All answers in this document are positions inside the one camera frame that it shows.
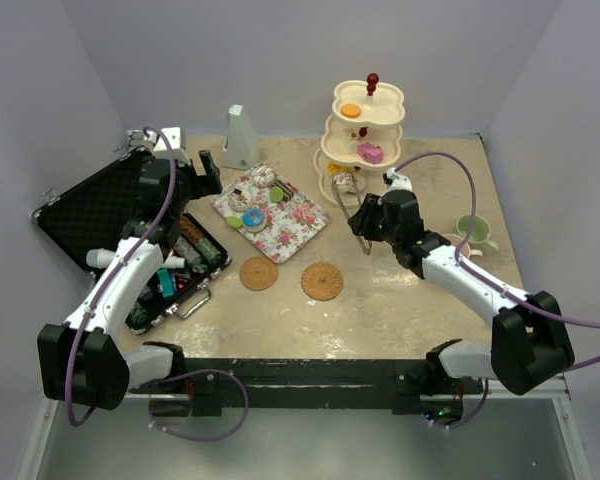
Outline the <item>white striped donut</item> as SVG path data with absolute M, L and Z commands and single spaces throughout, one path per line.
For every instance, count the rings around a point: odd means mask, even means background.
M 251 182 L 259 187 L 266 187 L 276 180 L 276 172 L 268 165 L 257 166 L 251 173 Z

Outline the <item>blue glazed donut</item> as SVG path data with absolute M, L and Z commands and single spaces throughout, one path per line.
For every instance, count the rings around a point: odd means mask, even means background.
M 266 214 L 260 208 L 250 208 L 242 215 L 242 225 L 246 231 L 259 232 L 268 223 Z

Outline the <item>sprinkled white donut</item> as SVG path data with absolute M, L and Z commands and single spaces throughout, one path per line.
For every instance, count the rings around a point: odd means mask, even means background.
M 332 186 L 340 194 L 354 193 L 356 191 L 356 179 L 350 172 L 339 172 L 331 178 Z

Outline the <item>pink cake slice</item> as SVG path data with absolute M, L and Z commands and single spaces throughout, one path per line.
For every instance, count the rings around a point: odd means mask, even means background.
M 384 160 L 383 149 L 370 142 L 364 142 L 358 145 L 358 155 L 367 163 L 372 165 L 381 164 Z

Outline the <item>chocolate striped cake bar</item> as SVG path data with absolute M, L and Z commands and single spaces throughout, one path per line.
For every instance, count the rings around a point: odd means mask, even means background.
M 284 192 L 284 195 L 288 198 L 293 198 L 295 195 L 296 190 L 294 189 L 293 186 L 291 186 L 290 184 L 288 184 L 285 181 L 282 180 L 278 180 L 276 182 L 276 185 L 282 189 L 282 191 Z

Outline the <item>yellow glazed donut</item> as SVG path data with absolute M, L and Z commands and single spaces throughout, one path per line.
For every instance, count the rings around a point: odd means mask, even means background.
M 345 166 L 330 162 L 327 166 L 327 169 L 330 174 L 335 175 L 339 172 L 346 171 L 347 168 Z

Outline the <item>cream cake slice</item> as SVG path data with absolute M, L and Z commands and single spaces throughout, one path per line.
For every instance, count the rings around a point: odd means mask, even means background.
M 345 146 L 346 146 L 347 152 L 351 155 L 357 155 L 359 144 L 360 144 L 360 137 L 358 135 L 358 131 L 351 130 L 348 133 L 347 140 L 345 141 Z

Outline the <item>orange macaron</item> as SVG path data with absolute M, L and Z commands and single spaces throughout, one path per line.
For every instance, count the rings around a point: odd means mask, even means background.
M 361 108 L 357 104 L 346 103 L 341 106 L 340 112 L 346 118 L 358 118 L 361 115 Z

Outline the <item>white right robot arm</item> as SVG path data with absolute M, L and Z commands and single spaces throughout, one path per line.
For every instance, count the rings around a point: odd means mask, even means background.
M 348 224 L 358 237 L 389 244 L 402 267 L 453 295 L 490 328 L 486 344 L 451 340 L 429 353 L 425 379 L 432 390 L 446 393 L 461 378 L 480 377 L 524 395 L 574 365 L 557 300 L 513 288 L 457 255 L 446 238 L 425 228 L 412 192 L 368 194 Z

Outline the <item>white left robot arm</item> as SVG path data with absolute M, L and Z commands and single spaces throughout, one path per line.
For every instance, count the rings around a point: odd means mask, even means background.
M 181 348 L 147 342 L 124 354 L 122 327 L 142 334 L 216 278 L 228 251 L 185 207 L 221 192 L 207 150 L 171 164 L 138 148 L 82 181 L 34 215 L 36 225 L 95 281 L 66 320 L 37 338 L 42 388 L 53 400 L 115 409 L 125 394 L 154 382 L 165 392 L 187 380 Z

